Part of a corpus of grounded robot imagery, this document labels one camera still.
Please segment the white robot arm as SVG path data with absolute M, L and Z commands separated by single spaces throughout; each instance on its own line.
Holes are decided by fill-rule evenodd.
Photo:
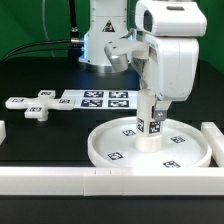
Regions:
M 90 0 L 80 62 L 102 73 L 133 67 L 142 87 L 155 94 L 152 117 L 162 121 L 170 103 L 192 91 L 206 17 L 195 2 L 183 0 L 138 0 L 132 28 L 126 15 L 127 0 Z

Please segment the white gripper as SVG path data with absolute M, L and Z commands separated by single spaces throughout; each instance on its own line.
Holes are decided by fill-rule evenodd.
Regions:
M 195 38 L 154 37 L 143 39 L 143 50 L 132 53 L 132 65 L 152 89 L 157 100 L 154 120 L 165 120 L 170 101 L 185 101 L 194 83 L 199 44 Z

